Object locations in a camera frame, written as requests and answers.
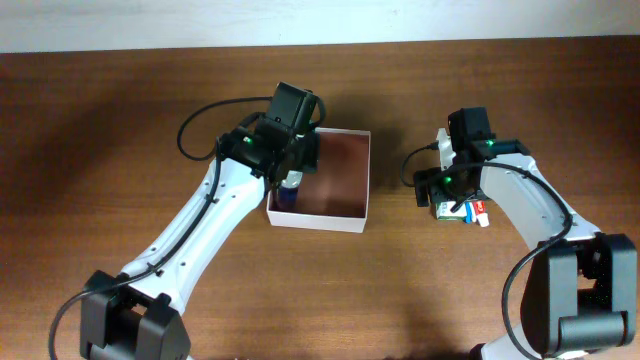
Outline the clear spray bottle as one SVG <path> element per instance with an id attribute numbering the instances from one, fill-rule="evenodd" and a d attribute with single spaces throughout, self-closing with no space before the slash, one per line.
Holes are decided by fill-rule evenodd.
<path id="1" fill-rule="evenodd" d="M 280 211 L 291 211 L 295 208 L 302 179 L 302 172 L 289 171 L 286 178 L 280 183 L 276 192 L 276 204 Z"/>

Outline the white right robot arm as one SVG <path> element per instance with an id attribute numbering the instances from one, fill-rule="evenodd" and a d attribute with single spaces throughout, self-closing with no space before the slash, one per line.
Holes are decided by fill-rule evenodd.
<path id="1" fill-rule="evenodd" d="M 476 345 L 470 358 L 582 359 L 633 341 L 638 254 L 628 236 L 580 216 L 522 142 L 496 137 L 483 107 L 451 113 L 428 147 L 439 164 L 409 182 L 417 205 L 493 201 L 529 249 L 501 292 L 505 335 Z"/>

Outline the green white soap packet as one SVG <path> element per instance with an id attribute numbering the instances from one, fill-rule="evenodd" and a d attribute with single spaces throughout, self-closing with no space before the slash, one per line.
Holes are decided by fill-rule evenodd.
<path id="1" fill-rule="evenodd" d="M 455 201 L 445 201 L 436 204 L 435 218 L 440 221 L 463 221 L 467 218 L 467 211 L 464 205 L 454 210 Z"/>

